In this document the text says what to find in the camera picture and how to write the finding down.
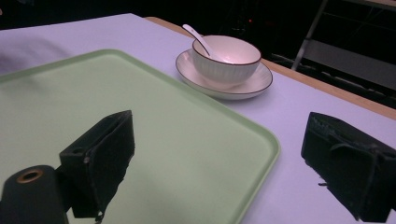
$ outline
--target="black object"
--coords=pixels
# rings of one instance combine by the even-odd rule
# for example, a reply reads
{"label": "black object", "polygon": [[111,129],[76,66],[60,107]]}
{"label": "black object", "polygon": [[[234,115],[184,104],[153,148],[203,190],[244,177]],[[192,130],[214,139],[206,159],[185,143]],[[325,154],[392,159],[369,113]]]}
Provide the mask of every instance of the black object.
{"label": "black object", "polygon": [[386,222],[396,209],[396,151],[367,133],[311,112],[302,157],[357,220]]}
{"label": "black object", "polygon": [[131,111],[105,117],[60,153],[61,166],[33,166],[12,175],[0,203],[0,223],[101,222],[134,155]]}

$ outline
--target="table surface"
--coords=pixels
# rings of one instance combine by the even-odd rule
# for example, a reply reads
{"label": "table surface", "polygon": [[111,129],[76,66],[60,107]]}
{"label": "table surface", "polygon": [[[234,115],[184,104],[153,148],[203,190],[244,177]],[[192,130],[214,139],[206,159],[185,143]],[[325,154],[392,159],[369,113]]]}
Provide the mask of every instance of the table surface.
{"label": "table surface", "polygon": [[[193,39],[179,31],[166,21],[133,14],[0,31],[0,76],[99,49],[120,49],[181,82],[176,58],[191,48]],[[271,130],[282,147],[243,222],[356,223],[326,188],[318,186],[322,180],[301,158],[309,112],[342,119],[396,148],[395,111],[263,62],[274,75],[268,90],[248,100],[219,101]],[[392,211],[388,223],[395,222]]]}

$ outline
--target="dark background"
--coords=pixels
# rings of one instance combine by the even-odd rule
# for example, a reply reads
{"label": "dark background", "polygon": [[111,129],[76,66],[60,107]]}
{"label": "dark background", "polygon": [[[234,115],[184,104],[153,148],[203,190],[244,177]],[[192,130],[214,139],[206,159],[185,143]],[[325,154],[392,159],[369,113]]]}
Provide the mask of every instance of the dark background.
{"label": "dark background", "polygon": [[[319,0],[1,0],[0,30],[134,13],[188,23],[202,35],[231,35],[257,46],[262,57],[291,67]],[[330,0],[316,40],[396,64],[396,12]],[[396,90],[302,60],[299,72],[396,108]]]}

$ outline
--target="tray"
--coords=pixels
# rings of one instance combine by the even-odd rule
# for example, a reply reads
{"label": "tray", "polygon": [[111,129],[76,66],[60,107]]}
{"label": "tray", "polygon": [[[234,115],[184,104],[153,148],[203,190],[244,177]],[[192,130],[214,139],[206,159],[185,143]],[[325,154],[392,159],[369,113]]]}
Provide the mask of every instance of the tray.
{"label": "tray", "polygon": [[58,167],[98,120],[132,110],[135,155],[105,223],[238,223],[280,150],[267,129],[114,49],[0,77],[0,103],[1,182]]}

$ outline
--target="wooden table edge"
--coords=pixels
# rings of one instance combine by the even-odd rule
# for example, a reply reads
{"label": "wooden table edge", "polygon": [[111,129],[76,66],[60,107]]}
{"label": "wooden table edge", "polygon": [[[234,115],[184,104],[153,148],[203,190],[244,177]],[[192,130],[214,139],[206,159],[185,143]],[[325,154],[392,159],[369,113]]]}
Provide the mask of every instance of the wooden table edge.
{"label": "wooden table edge", "polygon": [[[154,23],[157,23],[163,27],[166,27],[170,30],[173,30],[177,33],[192,37],[187,31],[185,31],[183,28],[181,28],[178,25],[175,25],[169,21],[164,21],[160,18],[157,17],[146,17],[145,18],[148,21],[152,21]],[[357,94],[354,94],[349,91],[344,91],[340,88],[334,87],[330,84],[327,84],[325,82],[319,81],[317,79],[314,79],[312,77],[308,77],[306,75],[303,75],[301,73],[298,73],[296,71],[293,71],[287,67],[281,66],[276,63],[272,63],[270,61],[267,61],[265,59],[262,59],[262,62],[271,70],[286,76],[290,77],[296,81],[302,82],[305,85],[308,85],[312,88],[315,88],[320,91],[324,91],[326,93],[329,93],[332,96],[335,96],[337,98],[346,100],[354,105],[361,106],[363,108],[366,108],[368,110],[371,110],[377,114],[383,115],[385,117],[388,117],[390,119],[396,119],[396,109],[392,109],[390,107],[387,107],[385,105],[381,105],[377,102],[368,100],[366,98],[363,98]]]}

